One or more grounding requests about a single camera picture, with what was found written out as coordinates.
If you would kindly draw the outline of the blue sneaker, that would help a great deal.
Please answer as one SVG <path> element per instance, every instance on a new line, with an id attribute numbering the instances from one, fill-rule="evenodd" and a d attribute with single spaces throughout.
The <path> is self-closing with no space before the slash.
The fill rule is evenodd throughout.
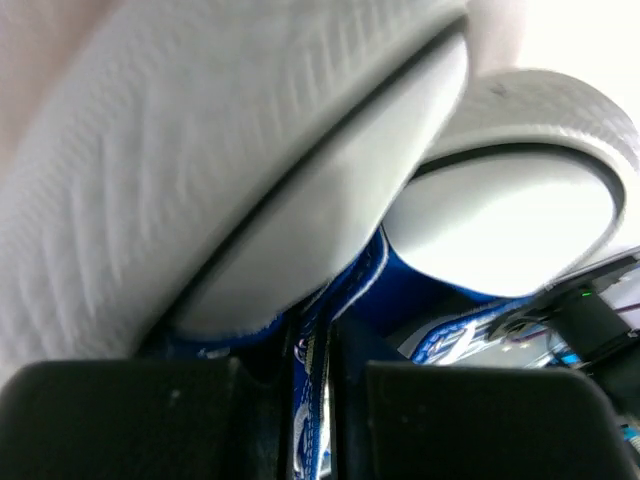
<path id="1" fill-rule="evenodd" d="M 347 311 L 383 335 L 434 318 L 401 348 L 447 356 L 455 336 L 639 251 L 639 130 L 575 77 L 474 80 L 358 263 Z"/>
<path id="2" fill-rule="evenodd" d="M 5 1 L 1 391 L 211 359 L 361 261 L 466 85 L 463 1 Z"/>

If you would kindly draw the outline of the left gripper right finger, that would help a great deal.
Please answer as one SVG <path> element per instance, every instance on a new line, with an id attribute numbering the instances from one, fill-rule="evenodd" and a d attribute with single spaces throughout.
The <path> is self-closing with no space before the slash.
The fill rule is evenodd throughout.
<path id="1" fill-rule="evenodd" d="M 332 329 L 336 479 L 635 479 L 610 402 L 566 369 L 419 366 Z"/>

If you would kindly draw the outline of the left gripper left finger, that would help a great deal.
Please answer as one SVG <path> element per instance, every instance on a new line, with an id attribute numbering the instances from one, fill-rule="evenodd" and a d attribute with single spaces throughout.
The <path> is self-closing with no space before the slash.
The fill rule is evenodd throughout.
<path id="1" fill-rule="evenodd" d="M 233 357 L 32 364 L 1 391 L 1 475 L 285 479 L 283 398 Z"/>

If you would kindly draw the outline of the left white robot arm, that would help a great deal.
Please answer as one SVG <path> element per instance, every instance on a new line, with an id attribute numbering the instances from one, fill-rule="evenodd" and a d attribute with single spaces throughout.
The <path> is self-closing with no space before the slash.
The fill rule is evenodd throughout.
<path id="1" fill-rule="evenodd" d="M 371 254 L 275 331 L 206 359 L 157 349 L 125 361 L 38 363 L 1 394 L 5 479 L 635 479 L 619 423 L 639 414 L 639 334 L 583 276 L 440 318 L 403 356 L 349 301 Z M 438 366 L 443 336 L 524 325 L 578 361 L 534 369 Z"/>

